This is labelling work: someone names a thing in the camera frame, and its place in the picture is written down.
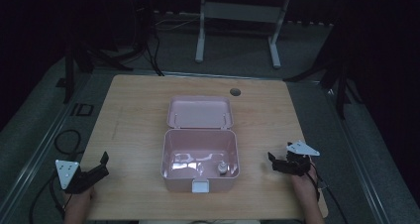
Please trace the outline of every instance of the gray carpet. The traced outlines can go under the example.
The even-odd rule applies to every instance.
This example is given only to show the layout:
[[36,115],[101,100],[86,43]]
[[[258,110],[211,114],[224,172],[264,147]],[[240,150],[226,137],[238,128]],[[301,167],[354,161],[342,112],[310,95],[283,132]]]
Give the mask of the gray carpet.
[[[186,72],[282,79],[309,68],[329,32],[328,28],[322,26],[303,28],[300,25],[285,25],[277,43],[282,68],[274,69],[270,65],[266,33],[262,32],[265,27],[254,30],[254,35],[250,35],[250,30],[228,35],[218,30],[219,22],[212,23],[207,29],[204,61],[199,64],[194,61],[197,40],[194,23],[186,28],[160,30],[157,54],[160,69],[165,74]],[[171,28],[172,25],[159,24],[159,27]],[[157,41],[151,39],[150,42],[153,51]],[[146,56],[127,61],[126,65],[135,68],[134,74],[151,73]],[[0,200],[5,200],[8,193],[13,191],[20,171],[39,144],[44,142],[50,148],[27,191],[16,200],[16,209],[12,208],[9,223],[28,222],[31,202],[53,172],[53,162],[63,158],[53,147],[53,141],[45,141],[45,134],[52,134],[52,128],[55,129],[55,135],[59,131],[75,129],[81,134],[82,149],[88,142],[112,77],[121,73],[100,64],[97,64],[93,74],[78,73],[76,84],[82,86],[77,89],[71,103],[63,105],[63,89],[54,87],[63,72],[63,61],[60,61],[50,69],[0,135]],[[419,208],[403,183],[365,106],[354,101],[347,104],[347,119],[341,121],[332,108],[334,95],[311,82],[318,80],[321,75],[315,74],[299,83],[288,83],[288,87],[305,140],[322,154],[316,160],[319,172],[337,197],[349,223],[418,223]],[[92,115],[71,116],[75,103],[93,105]],[[56,126],[55,117],[61,118],[62,125],[59,127]],[[64,134],[59,140],[61,146],[67,147],[74,146],[76,142],[72,134]],[[369,192],[363,183],[365,180],[359,176],[361,168],[355,165],[355,161],[358,161],[355,159],[355,150],[363,161],[363,169],[381,201],[387,221],[377,221],[372,211],[366,197]],[[330,212],[326,222],[344,223],[332,197],[326,191],[324,194]],[[47,190],[37,203],[35,220],[36,223],[61,222]]]

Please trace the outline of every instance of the open lid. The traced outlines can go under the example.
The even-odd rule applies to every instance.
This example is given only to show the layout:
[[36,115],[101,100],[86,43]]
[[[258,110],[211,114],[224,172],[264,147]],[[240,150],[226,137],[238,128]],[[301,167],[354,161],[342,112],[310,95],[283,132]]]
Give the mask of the open lid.
[[167,125],[172,128],[232,127],[230,101],[221,96],[174,96],[167,113]]

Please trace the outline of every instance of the wooden table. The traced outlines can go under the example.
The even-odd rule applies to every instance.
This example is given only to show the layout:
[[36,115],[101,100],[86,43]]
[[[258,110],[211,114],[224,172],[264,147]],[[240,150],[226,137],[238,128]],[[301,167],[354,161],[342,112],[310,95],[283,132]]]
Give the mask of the wooden table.
[[[239,88],[240,96],[232,96]],[[174,95],[230,99],[241,173],[223,193],[167,191],[160,174],[166,115]],[[81,166],[109,154],[110,174],[95,185],[92,220],[291,219],[302,217],[288,174],[271,169],[287,142],[303,140],[282,81],[209,77],[117,75],[109,89]],[[324,216],[328,209],[321,195]]]

